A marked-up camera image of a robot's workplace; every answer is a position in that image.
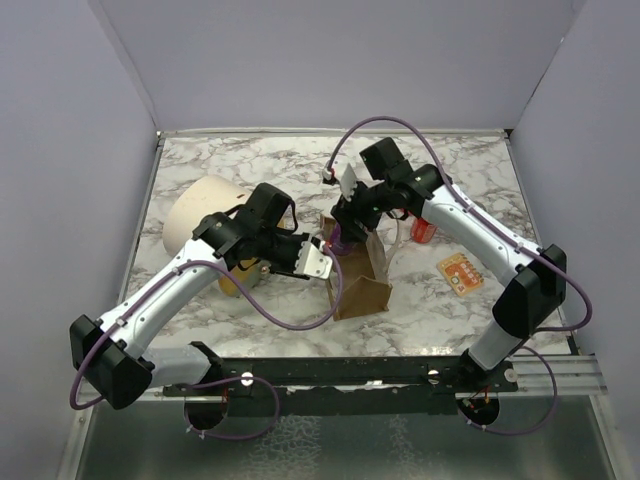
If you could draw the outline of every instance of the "screw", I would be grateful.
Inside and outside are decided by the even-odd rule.
[[[245,387],[250,387],[253,384],[253,380],[248,380],[253,378],[253,374],[251,372],[244,372],[241,377],[247,378],[247,380],[240,380],[240,383]]]
[[[518,380],[518,374],[513,368],[507,368],[504,371],[504,378],[507,380],[507,382],[515,383]]]

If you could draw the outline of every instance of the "marble surface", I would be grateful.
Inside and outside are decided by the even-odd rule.
[[[368,178],[358,152],[381,137],[349,140],[339,158],[351,160],[358,176]],[[317,229],[319,214],[339,195],[322,185],[319,172],[337,137],[256,136],[167,139],[132,268],[129,292],[147,282],[169,260],[162,225],[175,200],[204,175],[218,174],[251,187],[269,182],[298,205],[301,229]],[[449,175],[478,204],[516,233],[534,233],[501,137],[431,137]],[[414,168],[429,162],[424,147],[409,136],[397,143]],[[365,356],[459,354],[483,331],[502,291],[495,277],[455,239],[438,231],[427,245],[409,239],[411,222],[401,226],[402,246],[390,267],[393,293],[389,312],[334,322],[310,332],[283,330],[257,314],[243,298],[222,294],[217,283],[187,304],[156,337],[153,346],[205,342],[223,356]],[[379,234],[385,245],[395,239],[395,222],[384,218]],[[460,298],[436,268],[444,258],[464,252],[485,278],[484,286]],[[276,317],[310,323],[328,309],[319,280],[269,276],[255,297]],[[558,325],[554,314],[548,325]],[[540,334],[530,342],[543,353],[568,353],[563,334]]]

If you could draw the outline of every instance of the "orange card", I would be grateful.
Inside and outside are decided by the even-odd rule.
[[[480,288],[484,279],[462,253],[455,253],[438,263],[438,270],[460,297]]]

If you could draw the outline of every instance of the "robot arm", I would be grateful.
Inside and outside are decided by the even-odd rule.
[[[148,348],[200,290],[252,258],[269,261],[274,273],[328,278],[332,259],[322,253],[324,242],[278,228],[291,204],[290,197],[263,183],[244,205],[233,209],[235,217],[229,216],[233,212],[205,217],[193,238],[138,292],[95,322],[83,315],[72,324],[75,368],[98,341],[103,342],[83,373],[116,409],[128,406],[150,387],[200,382],[217,367],[215,355],[202,344]]]
[[[481,377],[494,369],[524,343],[565,298],[564,279],[521,251],[538,251],[545,259],[566,270],[564,252],[552,245],[542,250],[521,238],[473,204],[457,185],[453,188],[469,203],[464,209],[444,185],[434,165],[413,170],[391,138],[385,138],[360,153],[374,180],[367,187],[357,180],[350,165],[336,167],[334,178],[342,195],[331,213],[340,226],[340,249],[366,241],[382,213],[404,209],[455,236],[476,255],[505,286],[493,307],[494,320],[482,336],[462,355],[468,373]],[[488,220],[497,230],[518,242],[514,248],[470,214]]]

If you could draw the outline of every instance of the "gray wall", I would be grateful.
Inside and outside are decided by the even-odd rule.
[[[53,478],[68,326],[111,305],[155,127],[86,2],[0,14],[0,478]]]
[[[515,160],[546,243],[567,250],[590,293],[597,352],[640,469],[640,3],[589,0],[513,134]],[[570,295],[566,313],[582,318]]]
[[[374,114],[512,128],[582,4],[99,1],[163,130],[347,127]]]

